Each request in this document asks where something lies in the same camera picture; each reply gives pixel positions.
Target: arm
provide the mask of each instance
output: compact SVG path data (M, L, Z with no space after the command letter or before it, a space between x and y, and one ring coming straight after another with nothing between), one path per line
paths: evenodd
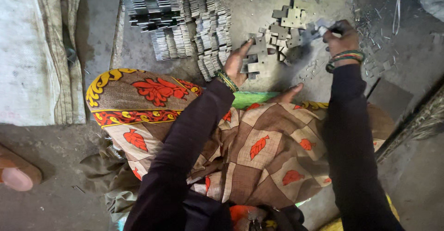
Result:
M238 82L237 86L246 79L237 70L242 64L243 51L246 53L251 43L234 52L225 65L226 73ZM170 230L184 229L186 215L182 202L188 192L186 176L233 100L230 89L213 80L177 118L162 150L142 178L138 198L125 223L126 231L151 230L158 225Z
M338 50L338 45L346 50L358 48L352 28L341 32L340 39L330 32L324 37L332 55L345 51ZM344 230L402 230L378 181L364 89L357 61L337 62L323 131L336 205Z

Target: bangle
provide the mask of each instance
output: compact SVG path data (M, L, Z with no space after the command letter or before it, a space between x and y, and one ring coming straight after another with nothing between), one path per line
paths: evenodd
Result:
M239 91L239 88L236 86L236 84L230 79L230 77L224 71L222 71L222 69L215 71L214 74L218 76L222 80L222 82L226 86L228 86L228 88L230 88L231 92L234 93Z
M325 67L328 73L333 73L335 66L333 65L334 62L344 59L354 59L361 64L365 60L365 54L363 52L359 52L358 50L351 50L351 51L345 51L341 52L339 54L336 54L331 58Z

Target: concrete floor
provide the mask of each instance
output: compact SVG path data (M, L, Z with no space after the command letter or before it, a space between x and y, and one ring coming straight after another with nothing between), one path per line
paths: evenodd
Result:
M82 65L91 73L85 74L85 87L96 74L109 67L118 1L80 2L76 33L78 54ZM233 25L230 32L236 48L247 39L248 33L257 32L260 26L272 23L272 10L280 9L289 0L222 2L232 10ZM382 19L372 22L372 30L379 32L382 28L388 35L391 32L394 2L395 0L358 0L358 5L363 10L386 6L382 11ZM351 19L350 8L345 5L344 0L322 0L316 4L316 14L331 19ZM409 109L444 74L442 54L432 46L432 37L429 35L431 31L444 32L444 24L421 10L418 0L403 0L400 33L391 41L385 41L383 49L375 57L383 62L393 55L395 49L399 52L399 70L393 68L383 76L413 93L414 98ZM310 57L301 64L303 69L297 74L279 64L275 56L270 56L273 77L249 81L243 86L243 90L278 90L299 82L299 76L306 77L311 71L305 69L311 61L327 59L323 47L320 40L313 43ZM154 60L149 36L125 24L122 62L115 64L115 67L170 73L203 84L195 59L196 57L191 57L157 62ZM283 77L283 73L292 76ZM367 80L369 86L374 81L375 78ZM313 80L307 81L298 98L328 101L330 83L331 75L321 70ZM103 196L83 194L71 187L82 185L79 161L97 152L103 136L104 133L91 120L86 125L73 126L1 125L0 143L38 166L44 176L43 183L30 192L15 192L0 185L0 199L3 204L0 220L3 227L6 230L108 230L109 216ZM429 227L427 230L442 229L444 221L440 217L443 212L441 201L444 185L436 178L439 178L438 171L444 167L443 153L439 149L443 138L440 135L427 141L402 145L380 165L381 183L397 207L401 223L408 230L426 229L423 227ZM305 225L310 230L319 228L338 213L329 187L305 203L301 209L305 214Z

